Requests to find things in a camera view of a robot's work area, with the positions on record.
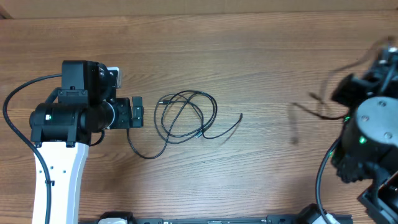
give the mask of beige wall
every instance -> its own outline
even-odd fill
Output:
[[[398,0],[0,0],[15,19],[245,12],[396,10]]]

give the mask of green light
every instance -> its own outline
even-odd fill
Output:
[[[366,138],[365,138],[364,136],[361,136],[361,137],[359,138],[359,143],[360,143],[360,144],[365,144],[367,141],[368,141],[368,140],[366,140]]]

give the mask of green led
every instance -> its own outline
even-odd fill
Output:
[[[360,144],[365,144],[367,141],[368,141],[368,140],[366,140],[366,138],[365,138],[364,136],[361,136],[361,137],[359,138],[359,143],[360,143]]]

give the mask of wooden table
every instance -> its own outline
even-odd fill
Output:
[[[142,96],[146,110],[145,126],[132,130],[132,140],[154,155],[164,144],[152,117],[158,98],[203,90],[219,105],[208,135],[222,133],[243,113],[233,135],[169,145],[147,161],[131,151],[125,131],[107,131],[103,143],[90,148],[80,220],[110,210],[162,218],[297,213],[315,202],[315,175],[341,123],[297,110],[299,142],[292,144],[289,103],[315,108],[307,93],[318,91],[328,71],[357,60],[375,40],[398,35],[397,21],[396,11],[2,20],[1,103],[20,84],[60,73],[63,60],[119,66],[124,76],[118,96]],[[349,72],[365,68],[335,77],[328,94]],[[30,113],[60,81],[34,84],[11,100],[10,117],[26,136]],[[344,113],[331,105],[333,114]],[[208,103],[201,106],[211,112]],[[175,131],[197,127],[190,116]],[[0,222],[30,223],[34,157],[3,119],[0,124]],[[335,172],[328,163],[325,208],[369,222],[356,197],[370,182],[343,184]]]

